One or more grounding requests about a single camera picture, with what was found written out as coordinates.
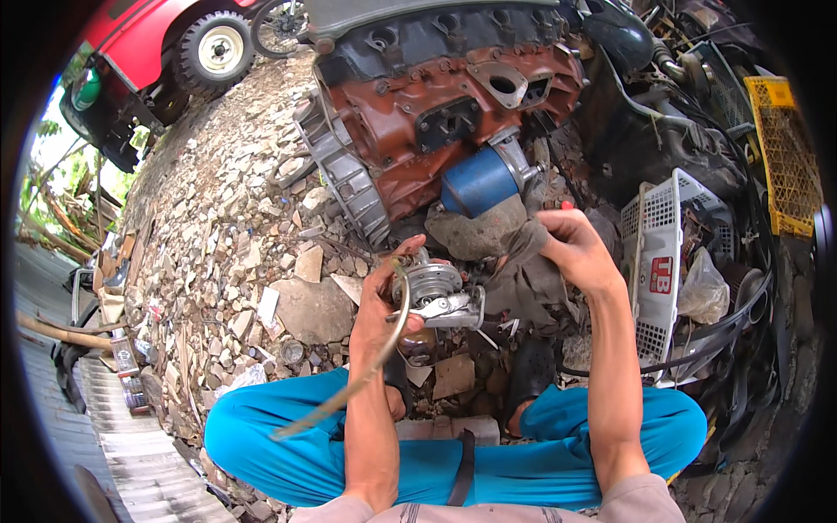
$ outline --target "white wheel rim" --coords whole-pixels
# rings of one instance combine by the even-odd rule
[[[198,59],[210,74],[226,74],[244,57],[244,40],[229,26],[211,28],[201,38]]]

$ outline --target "person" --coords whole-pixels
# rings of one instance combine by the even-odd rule
[[[473,471],[455,503],[462,506],[447,504],[465,463],[464,440],[399,442],[394,420],[411,403],[409,389],[405,397],[390,387],[384,372],[345,411],[286,440],[270,438],[355,379],[387,340],[393,324],[384,319],[393,308],[382,296],[393,269],[386,263],[363,283],[349,370],[228,392],[208,417],[209,457],[266,495],[303,507],[292,523],[576,523],[588,518],[574,510],[596,505],[603,521],[683,521],[664,478],[697,456],[706,417],[683,392],[642,387],[626,284],[584,214],[544,211],[537,219],[559,238],[550,237],[541,255],[589,303],[588,388],[559,390],[552,384],[554,356],[543,345],[524,344],[515,354],[501,426],[536,441],[472,449]],[[409,238],[395,254],[423,243],[423,235]],[[406,331],[423,326],[411,315]]]

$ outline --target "hand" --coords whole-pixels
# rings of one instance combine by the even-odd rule
[[[558,266],[585,295],[623,289],[624,279],[596,229],[578,209],[540,211],[535,215],[552,233],[541,256]]]
[[[418,234],[407,238],[393,251],[394,255],[414,254],[419,247],[424,245],[425,237]],[[349,357],[354,361],[371,357],[380,351],[387,339],[395,329],[395,323],[387,323],[387,316],[394,312],[393,306],[389,303],[390,283],[395,275],[395,270],[389,259],[385,259],[363,281],[363,293],[361,294],[361,306],[357,311],[355,326],[352,328],[352,337],[349,339]],[[411,314],[407,317],[407,325],[404,326],[403,334],[413,334],[424,328],[424,319],[421,316]]]

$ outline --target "t-shirt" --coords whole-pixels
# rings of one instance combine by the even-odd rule
[[[685,523],[656,474],[619,481],[602,499],[599,521],[605,523]],[[405,503],[375,515],[358,498],[342,495],[325,505],[296,509],[290,523],[590,523],[593,518],[570,510],[527,505],[485,503],[466,507]]]

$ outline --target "blue pants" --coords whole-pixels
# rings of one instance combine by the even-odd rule
[[[280,443],[274,428],[302,418],[345,386],[348,371],[244,387],[212,408],[204,444],[229,474],[293,506],[322,505],[344,489],[345,411]],[[706,436],[706,418],[683,392],[644,388],[642,448],[651,472],[664,478],[686,467]],[[514,503],[576,510],[599,505],[587,423],[587,389],[550,386],[521,416],[521,432],[537,443],[477,447],[466,505]],[[399,503],[444,505],[453,488],[462,444],[402,441]]]

